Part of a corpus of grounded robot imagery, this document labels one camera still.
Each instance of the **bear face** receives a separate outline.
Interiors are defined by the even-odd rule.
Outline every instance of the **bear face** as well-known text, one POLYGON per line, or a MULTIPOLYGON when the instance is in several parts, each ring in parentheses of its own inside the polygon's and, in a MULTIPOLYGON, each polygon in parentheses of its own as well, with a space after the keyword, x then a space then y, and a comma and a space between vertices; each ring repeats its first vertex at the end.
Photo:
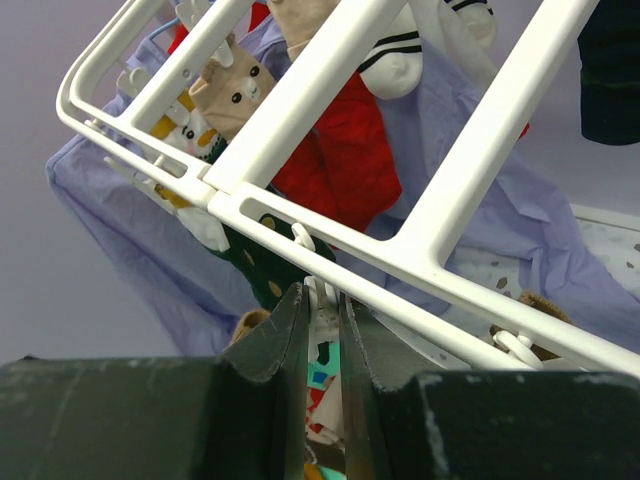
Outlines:
POLYGON ((189 94, 209 124, 230 142, 273 90, 275 80, 249 52, 227 39, 233 64, 211 58, 189 94))

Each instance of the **white drying rack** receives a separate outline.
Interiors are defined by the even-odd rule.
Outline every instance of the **white drying rack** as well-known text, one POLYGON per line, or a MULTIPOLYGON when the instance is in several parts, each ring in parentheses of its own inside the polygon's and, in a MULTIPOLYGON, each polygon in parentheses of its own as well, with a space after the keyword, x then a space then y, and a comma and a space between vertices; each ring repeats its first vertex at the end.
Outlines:
POLYGON ((584 369, 640 377, 640 356, 446 271, 445 260, 593 12, 597 0, 545 0, 400 232, 378 241, 273 195, 266 187, 406 0, 342 0, 215 165, 148 132, 254 0, 217 0, 119 117, 90 103, 105 73, 166 0, 128 0, 73 64, 60 119, 153 182, 357 298, 474 368, 531 368, 257 222, 267 211, 312 235, 557 353, 584 369), (110 140, 111 129, 157 152, 151 163, 110 140), (176 178, 158 165, 182 164, 176 178))

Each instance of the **lavender cloth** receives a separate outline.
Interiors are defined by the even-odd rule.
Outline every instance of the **lavender cloth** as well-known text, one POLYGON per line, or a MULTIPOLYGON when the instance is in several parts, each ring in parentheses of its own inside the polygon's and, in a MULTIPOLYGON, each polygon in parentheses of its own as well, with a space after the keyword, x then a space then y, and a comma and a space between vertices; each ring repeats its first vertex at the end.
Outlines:
MULTIPOLYGON (((282 34, 271 19, 241 44, 276 78, 290 65, 282 34)), ((478 103, 475 88, 455 67, 426 42, 423 50, 419 87, 402 99, 379 102, 403 195, 367 231, 376 238, 397 232, 478 103)), ((165 59, 155 45, 143 42, 130 63, 154 72, 165 59)), ((126 101, 118 95, 107 108, 117 114, 126 101)), ((103 150, 76 137, 47 164, 54 192, 102 246, 121 278, 156 312, 183 353, 220 352, 238 318, 257 306, 248 283, 113 172, 104 156, 103 150)), ((524 288, 558 303, 581 328, 640 349, 640 302, 586 250, 563 195, 516 153, 492 184, 461 244, 520 258, 524 288)), ((447 307, 357 259, 339 254, 338 262, 433 313, 447 307)))

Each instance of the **brown sock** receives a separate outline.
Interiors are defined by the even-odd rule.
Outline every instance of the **brown sock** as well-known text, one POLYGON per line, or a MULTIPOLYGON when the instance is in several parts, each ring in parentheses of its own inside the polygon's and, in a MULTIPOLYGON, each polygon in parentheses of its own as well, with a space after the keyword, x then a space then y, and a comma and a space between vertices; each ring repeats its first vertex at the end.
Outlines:
POLYGON ((210 58, 189 95, 209 125, 231 142, 276 81, 264 65, 236 43, 233 33, 227 37, 227 43, 233 64, 226 68, 210 58))
POLYGON ((251 330, 269 318, 269 315, 271 314, 262 308, 245 313, 231 336, 231 345, 242 340, 251 330))
MULTIPOLYGON (((535 308, 536 310, 542 313, 551 315, 552 317, 555 317, 558 320, 562 320, 565 323, 573 325, 573 322, 571 321, 571 319, 569 319, 567 314, 564 313, 560 309, 560 307, 554 305, 549 300, 547 300, 541 295, 538 295, 537 293, 524 291, 522 292, 522 295, 520 295, 520 298, 518 298, 518 301, 520 303, 524 303, 525 305, 530 306, 531 308, 535 308)), ((501 330, 504 330, 504 328, 500 328, 497 325, 492 325, 491 328, 489 329, 489 332, 491 333, 491 337, 493 337, 496 333, 498 333, 501 330)), ((502 350, 502 348, 496 343, 494 343, 493 346, 502 350)), ((556 358, 560 358, 555 353, 552 353, 549 350, 545 350, 544 348, 539 347, 538 345, 532 345, 531 351, 536 357, 538 357, 543 362, 545 360, 553 360, 556 358)))
POLYGON ((302 53, 339 0, 268 0, 271 15, 282 30, 291 61, 302 53))

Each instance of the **white plastic clip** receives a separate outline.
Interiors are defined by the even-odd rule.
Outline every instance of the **white plastic clip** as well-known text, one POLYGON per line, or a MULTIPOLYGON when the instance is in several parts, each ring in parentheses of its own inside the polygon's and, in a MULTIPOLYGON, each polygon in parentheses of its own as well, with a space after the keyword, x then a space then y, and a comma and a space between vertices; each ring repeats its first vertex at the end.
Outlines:
POLYGON ((544 369, 542 361, 531 351, 533 342, 528 337, 524 335, 515 337, 506 330, 500 330, 493 336, 493 340, 509 352, 509 356, 517 358, 532 368, 538 370, 544 369))
POLYGON ((231 52, 229 43, 226 40, 222 42, 222 45, 218 47, 218 49, 213 53, 212 57, 220 62, 220 65, 222 65, 224 68, 229 68, 231 65, 233 65, 233 52, 231 52))
MULTIPOLYGON (((307 229, 300 223, 291 226, 294 242, 307 250, 316 251, 316 246, 307 229)), ((340 317, 338 311, 338 294, 333 286, 324 280, 309 276, 304 279, 309 289, 309 353, 308 361, 313 363, 320 352, 318 345, 324 342, 336 342, 339 338, 340 317)))
POLYGON ((176 5, 176 17, 180 19, 184 27, 190 32, 200 19, 207 13, 211 3, 209 0, 183 0, 176 5))
POLYGON ((151 80, 151 74, 144 68, 136 67, 133 70, 125 69, 118 77, 116 85, 124 93, 135 98, 149 80, 151 80))

